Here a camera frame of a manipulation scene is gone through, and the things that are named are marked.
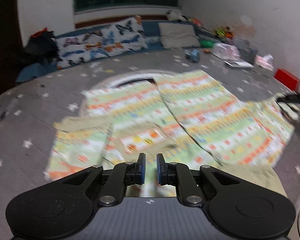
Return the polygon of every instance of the black cable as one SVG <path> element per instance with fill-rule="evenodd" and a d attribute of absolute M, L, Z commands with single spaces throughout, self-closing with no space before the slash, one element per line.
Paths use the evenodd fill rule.
<path fill-rule="evenodd" d="M 299 212 L 298 217 L 297 217 L 297 229 L 298 229 L 298 234 L 299 234 L 299 238 L 300 238 L 299 218 L 300 218 L 300 212 Z"/>

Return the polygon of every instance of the beige pillow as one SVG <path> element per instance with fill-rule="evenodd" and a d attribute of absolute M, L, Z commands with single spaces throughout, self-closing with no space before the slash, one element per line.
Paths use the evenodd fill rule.
<path fill-rule="evenodd" d="M 158 23 L 162 46 L 170 48 L 200 47 L 194 28 L 188 24 Z"/>

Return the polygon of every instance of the white wall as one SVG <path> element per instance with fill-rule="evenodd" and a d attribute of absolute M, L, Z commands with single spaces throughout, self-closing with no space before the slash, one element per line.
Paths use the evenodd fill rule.
<path fill-rule="evenodd" d="M 179 0 L 185 15 L 207 29 L 228 25 L 261 53 L 274 56 L 274 66 L 300 78 L 300 0 Z"/>
<path fill-rule="evenodd" d="M 55 35 L 75 30 L 75 23 L 105 17 L 133 14 L 165 14 L 169 8 L 163 7 L 130 7 L 113 8 L 73 13 L 73 0 L 18 0 L 18 17 L 22 42 L 27 44 L 29 36 L 48 27 Z"/>
<path fill-rule="evenodd" d="M 18 0 L 18 17 L 24 45 L 44 27 L 56 35 L 74 30 L 72 0 Z"/>

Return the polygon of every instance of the gray bed sheet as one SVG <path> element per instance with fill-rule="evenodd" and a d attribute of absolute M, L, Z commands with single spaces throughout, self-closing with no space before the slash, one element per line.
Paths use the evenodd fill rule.
<path fill-rule="evenodd" d="M 240 100 L 260 101 L 277 92 L 291 93 L 275 79 L 253 71 L 224 67 L 223 61 L 201 53 L 199 63 L 184 58 L 183 50 L 152 51 L 112 57 L 64 69 L 34 79 L 0 96 L 0 239 L 12 237 L 5 220 L 5 208 L 16 195 L 48 183 L 43 173 L 55 137 L 54 122 L 78 116 L 83 90 L 115 75 L 138 70 L 176 73 L 202 69 L 220 81 Z M 300 208 L 300 120 L 274 170 L 297 209 Z"/>

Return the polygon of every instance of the brown door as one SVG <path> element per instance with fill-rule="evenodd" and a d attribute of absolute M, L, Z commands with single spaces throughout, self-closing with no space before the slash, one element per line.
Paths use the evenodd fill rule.
<path fill-rule="evenodd" d="M 20 69 L 7 58 L 21 48 L 17 0 L 0 0 L 0 94 L 15 86 Z"/>

